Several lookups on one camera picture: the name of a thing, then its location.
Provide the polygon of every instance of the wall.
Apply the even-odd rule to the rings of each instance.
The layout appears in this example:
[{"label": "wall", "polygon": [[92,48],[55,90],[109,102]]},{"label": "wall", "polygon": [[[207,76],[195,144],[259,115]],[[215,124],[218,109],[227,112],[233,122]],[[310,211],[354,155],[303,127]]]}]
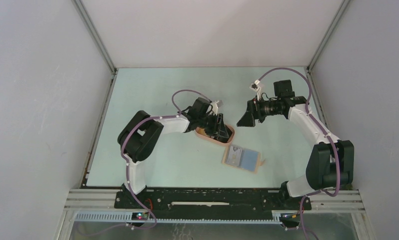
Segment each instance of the wall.
[{"label": "wall", "polygon": [[70,0],[0,1],[0,239],[52,239],[111,73]]},{"label": "wall", "polygon": [[313,73],[377,238],[399,239],[399,0],[352,1]]},{"label": "wall", "polygon": [[119,67],[307,66],[342,0],[84,0]]}]

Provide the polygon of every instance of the white table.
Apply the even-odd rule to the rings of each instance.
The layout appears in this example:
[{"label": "white table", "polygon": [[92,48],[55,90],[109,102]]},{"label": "white table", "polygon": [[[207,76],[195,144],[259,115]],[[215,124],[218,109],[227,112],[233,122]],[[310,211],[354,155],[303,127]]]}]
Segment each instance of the white table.
[{"label": "white table", "polygon": [[[255,92],[250,84],[270,67],[120,68],[94,153],[87,186],[117,187],[125,181],[126,162],[117,137],[135,113],[173,115],[171,97],[180,89],[199,91],[211,100],[222,100],[219,112],[235,127],[234,145],[261,152],[265,160],[257,174],[222,164],[225,148],[200,139],[194,132],[161,135],[146,161],[149,187],[278,188],[303,175],[311,154],[299,129],[284,116],[268,116],[255,127],[236,127]],[[305,74],[302,67],[295,70]],[[290,79],[296,96],[307,97],[308,87],[293,72],[277,70],[262,83],[269,97],[273,82]],[[175,97],[181,109],[192,105],[197,94]],[[311,108],[316,112],[313,98]]]}]

